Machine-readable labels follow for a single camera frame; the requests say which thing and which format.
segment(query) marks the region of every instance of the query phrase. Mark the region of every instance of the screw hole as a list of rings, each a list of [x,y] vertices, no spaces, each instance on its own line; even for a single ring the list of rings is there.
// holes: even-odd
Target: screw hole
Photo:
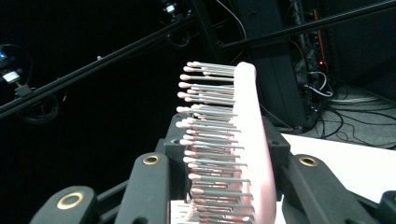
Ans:
[[[352,219],[350,219],[350,218],[348,218],[348,219],[345,221],[345,223],[346,223],[346,224],[363,224],[363,223],[360,222],[360,221],[355,221],[355,220],[352,220]]]
[[[306,166],[317,166],[318,162],[310,157],[301,157],[299,159],[300,163],[306,165]]]
[[[74,208],[84,200],[84,194],[81,192],[73,192],[64,195],[56,204],[59,209],[66,210]]]
[[[145,217],[138,217],[134,219],[132,224],[148,224],[149,221]]]
[[[158,156],[148,156],[145,159],[143,159],[143,163],[145,163],[146,165],[154,165],[158,162],[160,162],[160,157]]]

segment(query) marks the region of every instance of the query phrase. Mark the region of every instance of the metal pole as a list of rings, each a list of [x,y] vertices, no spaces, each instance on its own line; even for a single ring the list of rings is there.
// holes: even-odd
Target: metal pole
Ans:
[[[149,44],[152,44],[152,43],[158,41],[159,39],[163,38],[165,35],[169,34],[170,32],[173,32],[175,30],[183,28],[183,27],[189,25],[190,23],[192,23],[193,21],[195,21],[195,18],[193,16],[189,16],[182,21],[173,23],[173,24],[151,34],[151,35],[148,35],[142,39],[139,39],[139,40],[135,41],[134,43],[132,43],[122,49],[116,50],[115,52],[108,54],[106,57],[104,57],[94,63],[90,63],[90,64],[88,64],[82,68],[79,68],[78,70],[64,76],[64,77],[61,77],[55,81],[52,81],[51,83],[33,91],[31,94],[29,94],[25,97],[17,98],[5,105],[1,105],[0,106],[0,119],[5,116],[8,116],[12,113],[15,113],[16,111],[34,103],[34,102],[37,102],[37,101],[43,99],[44,97],[67,87],[70,84],[75,83],[76,81],[86,77],[87,75],[90,75],[90,74],[96,72],[97,70],[99,70],[111,63],[114,63],[115,61],[117,61],[131,53],[134,53]]]
[[[264,35],[261,37],[257,37],[254,39],[246,39],[242,41],[236,41],[231,44],[226,44],[222,47],[219,48],[219,50],[231,50],[231,49],[241,49],[246,46],[251,46],[254,44],[260,44],[264,41],[268,40],[273,40],[277,39],[280,37],[286,37],[290,35],[298,35],[302,33],[306,33],[308,31],[312,30],[317,30],[319,28],[326,28],[329,26],[333,26],[338,22],[341,21],[349,21],[349,20],[355,20],[358,18],[362,18],[364,16],[368,16],[374,13],[382,12],[385,10],[390,10],[396,8],[396,0],[389,0],[389,1],[384,1],[380,2],[377,4],[373,4],[367,7],[360,7],[354,10],[350,10],[348,12],[336,14],[333,16],[329,16],[327,18],[324,18],[320,21],[312,21],[308,22],[304,25],[299,25],[299,26],[294,26],[279,32],[274,32],[269,35]]]

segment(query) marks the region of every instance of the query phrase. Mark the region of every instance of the electrical cable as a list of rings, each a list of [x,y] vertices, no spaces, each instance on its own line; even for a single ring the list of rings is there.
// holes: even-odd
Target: electrical cable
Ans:
[[[326,110],[327,110],[327,111],[330,111],[330,112],[333,112],[335,115],[338,116],[338,118],[340,118],[340,121],[339,121],[339,122],[340,122],[340,126],[338,126],[338,128],[335,129],[335,131],[333,131],[332,133],[329,133],[329,134],[327,134],[327,135],[321,136],[321,137],[320,137],[321,139],[328,138],[328,137],[330,137],[330,136],[332,136],[332,135],[338,133],[338,132],[341,130],[341,128],[343,127],[343,125],[344,125],[344,119],[343,119],[343,117],[341,116],[340,113],[338,113],[337,111],[335,111],[335,110],[333,110],[333,109],[331,109],[331,108],[326,108]]]
[[[281,122],[283,125],[285,125],[287,128],[294,130],[293,128],[291,128],[287,123],[283,122],[281,119],[277,118],[275,115],[273,115],[270,111],[268,111],[262,104],[259,104],[260,107],[265,110],[265,112],[267,112],[269,115],[271,115],[271,117],[273,117],[274,119],[276,119],[277,121]]]
[[[340,122],[340,121],[336,121],[336,120],[324,120],[324,121],[326,121],[326,122],[333,122],[333,123],[339,123],[339,122]],[[384,147],[384,146],[387,146],[387,145],[390,145],[390,144],[396,144],[396,141],[395,141],[395,142],[388,142],[388,143],[384,143],[384,144],[377,144],[377,145],[368,143],[368,142],[366,142],[366,141],[363,141],[363,140],[359,139],[359,138],[355,135],[355,133],[356,133],[356,128],[355,128],[354,125],[352,125],[352,124],[350,124],[350,123],[347,123],[347,122],[344,122],[343,124],[348,125],[348,126],[350,126],[350,127],[352,128],[352,137],[353,137],[354,139],[357,140],[357,141],[349,140],[349,137],[347,136],[346,133],[344,133],[344,132],[339,132],[339,133],[345,134],[346,137],[347,137],[347,140],[346,140],[346,139],[343,139],[343,138],[340,138],[338,135],[336,135],[336,136],[337,136],[339,139],[341,139],[341,140],[343,140],[343,141],[345,141],[345,142],[354,143],[354,144],[359,144],[359,145],[364,145],[364,146],[367,146],[367,147]],[[392,147],[386,147],[386,149],[393,149],[394,147],[396,147],[396,145],[395,145],[395,146],[392,146]]]
[[[323,84],[321,85],[321,87],[319,88],[320,91],[323,90],[323,88],[327,84],[327,76],[326,76],[326,74],[324,74],[322,72],[308,72],[308,74],[321,74],[323,76],[324,81],[323,81]]]
[[[388,119],[393,119],[394,121],[396,121],[396,118],[394,118],[393,116],[386,115],[386,114],[381,114],[381,113],[378,113],[378,112],[372,112],[372,111],[349,111],[349,110],[342,110],[342,111],[355,112],[355,113],[363,113],[363,114],[373,114],[373,115],[382,116],[382,117],[385,117],[385,118],[388,118]],[[369,125],[382,125],[382,126],[396,125],[396,123],[391,123],[391,124],[389,124],[389,123],[370,123],[370,122],[365,122],[365,121],[362,121],[362,120],[359,120],[359,119],[354,119],[354,118],[352,118],[352,117],[350,117],[350,116],[347,116],[347,115],[344,115],[344,114],[341,114],[341,113],[339,113],[339,114],[340,114],[341,116],[343,116],[343,117],[346,117],[346,118],[348,118],[348,119],[353,119],[353,120],[355,120],[355,121],[357,121],[357,122],[359,122],[359,123],[363,123],[363,124],[369,124]]]
[[[175,17],[174,15],[174,18],[172,19],[172,23],[176,23],[179,20],[180,18],[178,16]],[[173,35],[171,32],[167,34],[165,37],[166,42],[168,42],[168,44],[171,45],[174,49],[184,49],[190,44],[191,37],[188,28],[184,28],[181,32],[182,32],[181,39],[178,39],[177,42],[175,39],[175,35]]]
[[[332,97],[332,92],[330,91],[326,91],[326,93],[323,93],[321,91],[318,91],[317,89],[315,89],[313,86],[308,86],[308,88],[314,92],[316,92],[319,95],[325,96],[325,97]]]
[[[45,124],[59,115],[59,100],[53,94],[17,111],[15,114],[23,121],[31,124]]]
[[[239,23],[239,26],[240,26],[240,28],[241,28],[241,30],[242,30],[242,33],[244,34],[244,39],[248,39],[248,36],[247,36],[247,32],[246,32],[246,30],[245,30],[245,27],[244,27],[244,25],[242,24],[242,22],[238,19],[238,17],[236,17],[235,16],[235,14],[233,14],[233,12],[229,9],[229,8],[227,8],[224,4],[222,4],[221,2],[220,2],[220,0],[216,0],[222,7],[224,7],[235,19],[236,19],[236,21]],[[241,49],[241,51],[238,53],[238,55],[236,55],[236,57],[230,62],[230,64],[233,64],[233,62],[237,59],[237,58],[239,58],[241,55],[242,55],[242,53],[244,52],[244,50],[245,49]]]
[[[325,127],[325,123],[324,123],[324,120],[323,120],[323,117],[320,115],[320,120],[321,120],[321,122],[322,122],[322,126],[323,126],[323,128],[322,128],[322,133],[321,133],[321,135],[320,135],[320,138],[323,138],[323,136],[325,135],[325,130],[326,130],[326,127]]]
[[[301,50],[300,46],[298,46],[298,44],[297,44],[296,42],[290,40],[290,38],[289,38],[289,42],[290,42],[291,44],[293,44],[294,46],[296,46],[297,49],[300,51],[300,55],[301,55],[301,57],[302,57],[302,59],[303,59],[303,61],[304,61],[304,65],[305,65],[305,71],[308,72],[308,70],[309,70],[308,61],[307,61],[307,59],[305,58],[305,55],[303,54],[303,51]]]
[[[286,15],[287,15],[288,17],[292,17],[292,16],[294,15],[294,12],[293,12],[293,14],[290,14],[290,10],[291,10],[291,8],[292,8],[293,6],[294,6],[293,2],[290,1],[290,6],[289,6],[288,9],[286,10]]]
[[[335,100],[332,99],[332,102],[342,104],[342,103],[347,103],[347,104],[353,104],[353,103],[362,103],[362,102],[372,102],[378,100],[376,97],[363,97],[363,98],[355,98],[355,99],[345,99],[345,100]]]
[[[348,108],[339,108],[339,107],[333,107],[336,110],[341,110],[341,111],[350,111],[350,112],[374,112],[374,111],[385,111],[385,110],[391,110],[396,108],[396,105],[391,106],[391,107],[384,107],[384,108],[378,108],[378,109],[348,109]]]

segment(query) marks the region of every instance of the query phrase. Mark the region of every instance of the white table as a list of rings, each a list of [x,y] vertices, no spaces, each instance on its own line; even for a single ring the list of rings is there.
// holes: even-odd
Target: white table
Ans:
[[[382,193],[396,190],[396,151],[283,134],[291,153],[324,161],[343,185],[373,202]],[[276,224],[286,223],[277,203]]]

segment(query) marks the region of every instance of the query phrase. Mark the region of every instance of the black wall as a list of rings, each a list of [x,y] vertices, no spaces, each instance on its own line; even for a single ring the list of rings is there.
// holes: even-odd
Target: black wall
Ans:
[[[379,0],[328,1],[333,15]],[[396,101],[396,10],[347,21],[332,28],[338,79]]]
[[[146,0],[5,0],[0,17],[0,43],[20,45],[32,55],[31,87],[170,22],[157,1]],[[165,137],[181,104],[182,66],[206,56],[197,37],[185,49],[162,41],[138,54],[57,92],[66,100],[51,123],[27,124],[14,115],[0,119],[0,223],[28,222],[52,194],[69,186],[101,193],[119,184],[129,177],[135,158]]]

